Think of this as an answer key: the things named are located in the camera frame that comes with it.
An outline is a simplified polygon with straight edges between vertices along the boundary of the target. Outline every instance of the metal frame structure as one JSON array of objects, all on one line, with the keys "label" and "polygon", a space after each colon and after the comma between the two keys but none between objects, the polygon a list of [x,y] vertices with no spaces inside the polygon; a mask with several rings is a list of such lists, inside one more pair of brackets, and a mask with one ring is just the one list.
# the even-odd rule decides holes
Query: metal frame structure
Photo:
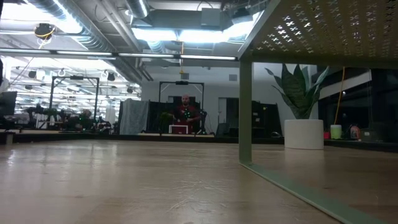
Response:
[{"label": "metal frame structure", "polygon": [[87,52],[77,50],[37,50],[37,49],[12,49],[0,48],[3,56],[11,57],[51,57],[51,58],[77,58],[77,59],[101,59],[115,60],[116,58],[172,58],[172,59],[200,59],[221,60],[237,62],[237,57],[212,56],[212,55],[185,55],[185,54],[147,54],[130,52]]},{"label": "metal frame structure", "polygon": [[[54,96],[54,88],[58,86],[58,83],[55,84],[55,80],[58,79],[58,78],[60,78],[61,82],[62,82],[66,78],[70,78],[70,77],[60,77],[60,76],[52,77],[49,109],[52,108],[52,99],[53,99],[53,96]],[[100,89],[100,78],[98,78],[98,77],[82,77],[82,79],[92,79],[92,80],[96,80],[97,81],[96,90],[95,90],[95,104],[94,104],[94,119],[96,119],[97,105],[98,105],[98,92],[99,92],[99,89]]]},{"label": "metal frame structure", "polygon": [[[162,94],[162,84],[164,83],[169,83],[169,84],[176,84],[176,82],[159,82],[159,96],[158,96],[158,102],[160,103],[160,96]],[[192,85],[201,85],[201,108],[203,109],[204,101],[205,101],[205,83],[193,83],[193,82],[187,82],[188,84]]]},{"label": "metal frame structure", "polygon": [[384,222],[252,162],[252,65],[398,68],[398,31],[391,28],[396,7],[383,0],[272,0],[239,50],[240,164],[342,223]]}]

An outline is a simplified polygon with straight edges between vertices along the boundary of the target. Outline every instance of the red object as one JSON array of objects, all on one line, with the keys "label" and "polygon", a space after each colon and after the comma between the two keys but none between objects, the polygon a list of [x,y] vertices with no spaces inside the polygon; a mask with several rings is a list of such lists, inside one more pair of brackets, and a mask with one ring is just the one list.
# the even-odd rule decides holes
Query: red object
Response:
[{"label": "red object", "polygon": [[330,133],[329,132],[323,133],[323,138],[324,139],[330,139]]}]

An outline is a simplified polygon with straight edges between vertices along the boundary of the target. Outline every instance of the wooden floor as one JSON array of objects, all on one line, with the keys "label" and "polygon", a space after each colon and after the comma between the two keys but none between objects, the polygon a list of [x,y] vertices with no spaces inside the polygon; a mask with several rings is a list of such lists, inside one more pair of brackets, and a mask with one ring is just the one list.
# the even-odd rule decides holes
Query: wooden floor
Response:
[{"label": "wooden floor", "polygon": [[132,141],[0,148],[0,220],[337,223],[238,165],[236,144]]},{"label": "wooden floor", "polygon": [[298,151],[254,145],[253,149],[256,164],[387,223],[398,223],[398,154],[338,147]]}]

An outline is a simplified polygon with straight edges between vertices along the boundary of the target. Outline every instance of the monitor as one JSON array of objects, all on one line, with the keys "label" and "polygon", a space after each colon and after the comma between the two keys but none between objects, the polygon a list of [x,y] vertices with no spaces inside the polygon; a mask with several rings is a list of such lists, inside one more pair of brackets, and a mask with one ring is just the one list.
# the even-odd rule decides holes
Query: monitor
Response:
[{"label": "monitor", "polygon": [[0,116],[14,115],[16,99],[16,91],[0,93]]}]

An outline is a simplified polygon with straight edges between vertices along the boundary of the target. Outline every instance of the white curtain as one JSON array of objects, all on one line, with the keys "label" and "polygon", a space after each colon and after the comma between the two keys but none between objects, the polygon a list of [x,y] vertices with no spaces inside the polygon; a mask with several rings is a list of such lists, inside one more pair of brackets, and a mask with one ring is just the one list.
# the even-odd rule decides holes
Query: white curtain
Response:
[{"label": "white curtain", "polygon": [[146,130],[148,107],[148,101],[132,99],[124,101],[120,134],[139,134],[142,130]]}]

